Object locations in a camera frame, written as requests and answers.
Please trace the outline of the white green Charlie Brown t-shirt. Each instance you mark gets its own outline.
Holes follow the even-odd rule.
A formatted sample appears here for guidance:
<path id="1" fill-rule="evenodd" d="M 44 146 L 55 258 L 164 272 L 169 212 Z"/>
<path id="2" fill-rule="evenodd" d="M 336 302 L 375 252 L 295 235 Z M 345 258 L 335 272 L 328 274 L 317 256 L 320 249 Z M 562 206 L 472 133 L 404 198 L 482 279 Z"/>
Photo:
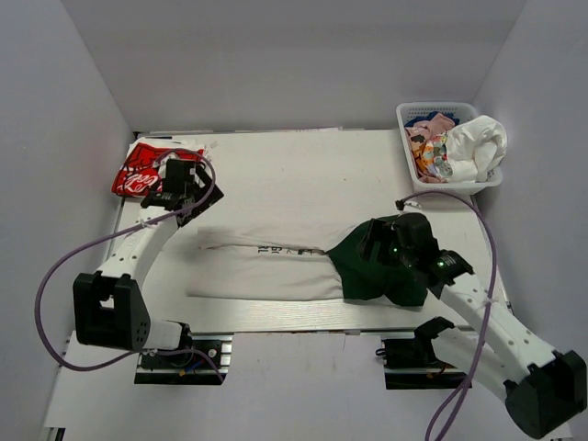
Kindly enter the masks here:
<path id="1" fill-rule="evenodd" d="M 224 300 L 342 300 L 421 308 L 427 290 L 409 269 L 365 261 L 368 221 L 204 227 L 186 294 Z"/>

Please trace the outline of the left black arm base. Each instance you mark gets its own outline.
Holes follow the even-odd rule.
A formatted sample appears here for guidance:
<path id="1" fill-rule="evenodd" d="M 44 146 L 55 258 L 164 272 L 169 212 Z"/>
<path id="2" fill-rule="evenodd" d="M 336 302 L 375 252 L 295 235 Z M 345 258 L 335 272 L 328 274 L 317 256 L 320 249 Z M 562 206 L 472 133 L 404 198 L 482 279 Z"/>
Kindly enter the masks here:
<path id="1" fill-rule="evenodd" d="M 219 386 L 229 371 L 232 355 L 232 334 L 194 335 L 192 346 L 205 353 L 220 372 L 220 379 L 211 364 L 199 354 L 178 356 L 140 356 L 134 383 L 165 386 Z"/>

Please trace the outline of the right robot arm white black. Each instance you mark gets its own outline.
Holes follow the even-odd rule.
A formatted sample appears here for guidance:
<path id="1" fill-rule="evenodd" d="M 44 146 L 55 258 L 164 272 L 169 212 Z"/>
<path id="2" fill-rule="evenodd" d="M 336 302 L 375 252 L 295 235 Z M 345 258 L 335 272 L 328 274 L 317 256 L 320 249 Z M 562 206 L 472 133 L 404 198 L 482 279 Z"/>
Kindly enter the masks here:
<path id="1" fill-rule="evenodd" d="M 464 372 L 475 368 L 474 380 L 502 401 L 518 428 L 534 439 L 586 410 L 584 360 L 574 351 L 561 353 L 492 302 L 473 267 L 458 253 L 439 248 L 425 215 L 371 220 L 359 253 L 365 260 L 409 270 L 479 336 L 473 340 L 451 321 L 435 317 L 414 330 L 414 359 Z"/>

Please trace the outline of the white colourful print t-shirt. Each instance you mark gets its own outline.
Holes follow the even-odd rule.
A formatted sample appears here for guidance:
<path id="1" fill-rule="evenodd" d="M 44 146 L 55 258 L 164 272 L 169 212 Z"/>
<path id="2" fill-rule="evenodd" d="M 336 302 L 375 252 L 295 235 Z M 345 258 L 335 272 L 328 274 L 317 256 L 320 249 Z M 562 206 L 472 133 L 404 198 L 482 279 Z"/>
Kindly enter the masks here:
<path id="1" fill-rule="evenodd" d="M 507 134 L 502 123 L 482 115 L 449 131 L 445 147 L 451 174 L 436 184 L 481 183 L 505 157 Z"/>

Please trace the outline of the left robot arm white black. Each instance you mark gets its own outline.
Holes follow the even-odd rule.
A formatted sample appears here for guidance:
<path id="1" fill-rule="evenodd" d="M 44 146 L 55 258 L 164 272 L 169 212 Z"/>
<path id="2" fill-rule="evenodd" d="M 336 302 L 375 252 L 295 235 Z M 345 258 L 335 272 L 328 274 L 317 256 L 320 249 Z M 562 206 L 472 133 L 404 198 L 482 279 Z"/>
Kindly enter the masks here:
<path id="1" fill-rule="evenodd" d="M 223 198 L 211 163 L 167 159 L 163 177 L 148 190 L 138 219 L 119 248 L 94 273 L 73 283 L 75 330 L 83 345 L 133 352 L 186 347 L 188 325 L 154 319 L 141 290 L 164 245 Z"/>

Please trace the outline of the pink orange print t-shirt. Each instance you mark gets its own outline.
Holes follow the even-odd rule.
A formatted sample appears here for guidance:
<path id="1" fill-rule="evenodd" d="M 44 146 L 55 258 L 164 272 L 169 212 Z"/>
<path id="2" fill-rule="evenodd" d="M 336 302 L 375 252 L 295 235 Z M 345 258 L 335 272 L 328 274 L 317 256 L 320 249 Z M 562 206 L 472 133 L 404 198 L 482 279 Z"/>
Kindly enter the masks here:
<path id="1" fill-rule="evenodd" d="M 437 115 L 409 121 L 404 132 L 416 167 L 418 179 L 424 183 L 446 183 L 451 174 L 447 162 L 447 133 L 456 126 L 450 119 Z"/>

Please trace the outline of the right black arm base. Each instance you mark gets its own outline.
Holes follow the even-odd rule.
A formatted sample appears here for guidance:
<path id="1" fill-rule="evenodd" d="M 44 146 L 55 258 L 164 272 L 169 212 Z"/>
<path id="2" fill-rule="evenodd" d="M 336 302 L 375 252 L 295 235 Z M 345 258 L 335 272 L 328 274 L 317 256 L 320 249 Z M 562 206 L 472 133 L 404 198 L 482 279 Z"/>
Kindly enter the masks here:
<path id="1" fill-rule="evenodd" d="M 383 338 L 376 357 L 383 361 L 387 390 L 452 390 L 466 374 L 438 360 L 426 361 L 413 338 Z"/>

